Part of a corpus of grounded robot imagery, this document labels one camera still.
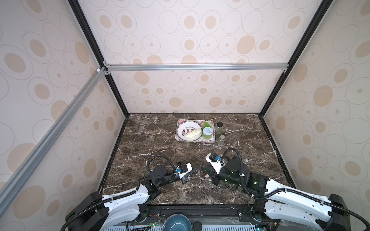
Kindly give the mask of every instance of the patterned wallpaper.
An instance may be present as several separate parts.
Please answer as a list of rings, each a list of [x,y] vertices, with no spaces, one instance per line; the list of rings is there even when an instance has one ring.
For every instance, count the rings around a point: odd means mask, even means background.
[[[62,0],[0,1],[0,188],[97,68]]]
[[[124,116],[102,79],[0,219],[0,231],[56,231],[97,190]]]
[[[330,9],[265,119],[297,187],[370,220],[370,1]],[[354,230],[365,226],[351,217]]]
[[[79,0],[108,63],[287,62],[321,0]]]
[[[113,71],[129,112],[260,112],[282,70]]]

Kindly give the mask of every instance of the floral tray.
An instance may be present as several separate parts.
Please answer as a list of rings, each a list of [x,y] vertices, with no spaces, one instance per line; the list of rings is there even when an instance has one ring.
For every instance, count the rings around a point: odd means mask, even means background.
[[[200,124],[201,127],[204,126],[204,123],[207,122],[211,128],[213,129],[213,135],[212,135],[212,138],[211,139],[204,139],[203,136],[201,136],[199,139],[195,140],[195,141],[185,141],[185,140],[182,140],[178,135],[177,135],[177,128],[180,124],[182,124],[183,122],[185,121],[194,121],[198,124]],[[175,130],[175,140],[177,141],[183,141],[183,142],[202,142],[202,143],[214,143],[215,140],[216,140],[216,136],[215,136],[215,123],[211,120],[196,120],[196,119],[179,119],[177,121],[177,125],[176,125],[176,130]]]

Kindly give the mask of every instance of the marble countertop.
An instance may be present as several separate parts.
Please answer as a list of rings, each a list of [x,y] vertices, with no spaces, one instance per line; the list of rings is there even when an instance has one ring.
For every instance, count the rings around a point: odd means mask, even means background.
[[[177,120],[202,119],[223,122],[225,146],[216,143],[181,142],[175,140]],[[147,175],[146,163],[157,154],[168,156],[176,165],[191,163],[193,167],[205,166],[208,153],[222,153],[228,148],[238,149],[249,171],[268,176],[288,185],[283,170],[275,156],[270,141],[257,115],[249,114],[131,114],[122,136],[113,165],[105,183],[103,194],[112,194],[136,187],[137,179]],[[165,160],[155,159],[156,164]],[[203,173],[193,174],[189,182],[181,181],[162,187],[163,193],[147,204],[244,204],[253,203],[241,187],[220,182],[218,186]]]

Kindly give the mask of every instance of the glass shaker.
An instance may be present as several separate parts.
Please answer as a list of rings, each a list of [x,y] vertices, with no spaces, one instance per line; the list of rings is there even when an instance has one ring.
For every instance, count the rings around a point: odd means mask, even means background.
[[[220,138],[218,139],[218,146],[224,146],[225,145],[225,136],[220,135]]]
[[[221,121],[216,124],[216,136],[220,136],[223,131],[223,123]]]

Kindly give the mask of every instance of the can lid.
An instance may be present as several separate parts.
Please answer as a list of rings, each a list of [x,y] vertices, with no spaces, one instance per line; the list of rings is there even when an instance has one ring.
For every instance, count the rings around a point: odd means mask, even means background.
[[[213,129],[210,128],[210,127],[205,127],[203,128],[203,134],[209,136],[209,135],[212,135],[213,134]]]

